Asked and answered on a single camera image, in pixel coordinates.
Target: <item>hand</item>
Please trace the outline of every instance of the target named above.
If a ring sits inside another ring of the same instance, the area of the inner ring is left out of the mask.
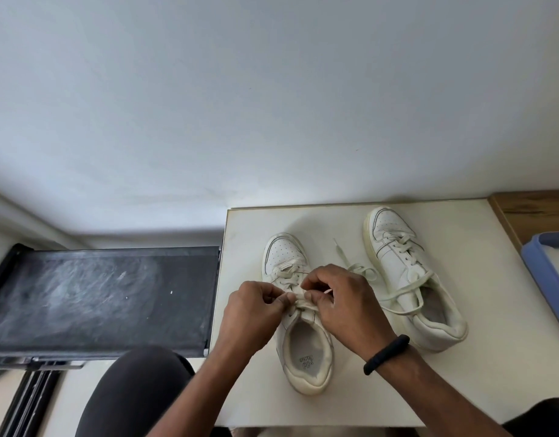
[[[364,361],[397,337],[363,276],[330,264],[308,274],[302,288],[318,306],[324,327]],[[328,288],[333,296],[323,293]]]
[[[229,296],[215,348],[225,347],[246,365],[269,342],[283,313],[295,301],[294,293],[272,284],[244,282]]]

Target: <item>insole logo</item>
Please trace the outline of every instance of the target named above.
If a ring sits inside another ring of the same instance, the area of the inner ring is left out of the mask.
[[[314,365],[314,356],[308,355],[300,357],[300,363],[302,364],[302,367],[304,367],[304,369],[308,369],[309,367]]]

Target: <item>black wristband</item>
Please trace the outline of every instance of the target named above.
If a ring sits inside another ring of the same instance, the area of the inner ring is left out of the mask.
[[[401,334],[389,345],[380,350],[372,359],[364,364],[364,374],[369,375],[387,360],[399,355],[409,347],[409,336]]]

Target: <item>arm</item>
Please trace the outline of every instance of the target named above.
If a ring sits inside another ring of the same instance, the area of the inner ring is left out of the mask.
[[[262,282],[231,293],[209,357],[148,437],[205,437],[251,356],[273,336],[295,294]]]
[[[309,290],[305,297],[318,306],[324,327],[364,361],[396,338],[362,276],[331,264],[313,270],[302,288]],[[332,288],[333,297],[323,293],[327,288]],[[436,436],[510,435],[445,382],[411,347],[377,372]]]

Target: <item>white sneaker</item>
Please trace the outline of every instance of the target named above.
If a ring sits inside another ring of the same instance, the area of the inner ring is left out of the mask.
[[[389,296],[379,299],[395,314],[393,327],[427,351],[444,351],[466,338],[468,324],[428,266],[417,235],[389,207],[378,207],[364,221],[370,261],[381,271]]]
[[[308,396],[326,389],[334,360],[332,337],[316,315],[316,306],[304,299],[300,287],[310,271],[302,244],[294,236],[279,233],[265,246],[261,265],[263,280],[298,297],[275,332],[279,360],[294,389]]]

